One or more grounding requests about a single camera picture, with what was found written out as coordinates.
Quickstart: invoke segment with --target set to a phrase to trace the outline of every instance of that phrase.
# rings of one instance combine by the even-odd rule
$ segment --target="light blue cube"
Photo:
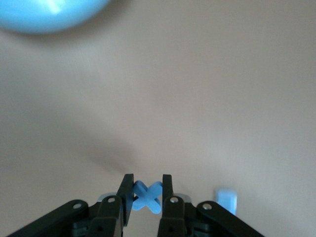
[[[237,193],[232,189],[216,190],[216,202],[233,215],[237,210]]]

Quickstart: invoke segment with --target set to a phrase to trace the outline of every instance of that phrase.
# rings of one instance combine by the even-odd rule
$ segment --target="beige surface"
[[[238,192],[267,237],[316,233],[316,1],[115,1],[52,36],[0,31],[0,236],[125,173],[194,204]],[[156,236],[133,212],[126,237]]]

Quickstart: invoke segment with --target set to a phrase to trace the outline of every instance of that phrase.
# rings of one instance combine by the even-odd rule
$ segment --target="blue ball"
[[[47,34],[76,26],[110,0],[0,0],[0,27],[29,34]]]

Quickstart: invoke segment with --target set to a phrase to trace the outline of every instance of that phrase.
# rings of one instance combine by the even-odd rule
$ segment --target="blue plastic object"
[[[133,190],[137,195],[133,202],[133,210],[139,211],[147,206],[154,214],[161,212],[161,204],[158,197],[162,195],[162,182],[155,182],[147,188],[142,181],[136,181]]]
[[[218,189],[216,191],[216,201],[223,208],[228,210],[233,215],[236,215],[237,210],[237,193],[231,189]]]
[[[78,25],[110,0],[0,0],[0,27],[29,34],[46,34]]]

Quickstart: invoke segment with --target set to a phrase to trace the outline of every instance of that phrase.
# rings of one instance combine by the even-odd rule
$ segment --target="blue x-shaped piece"
[[[138,180],[135,182],[133,190],[137,195],[133,202],[133,210],[139,211],[144,206],[147,206],[154,214],[161,212],[158,197],[162,194],[162,182],[155,182],[147,188],[142,181]]]

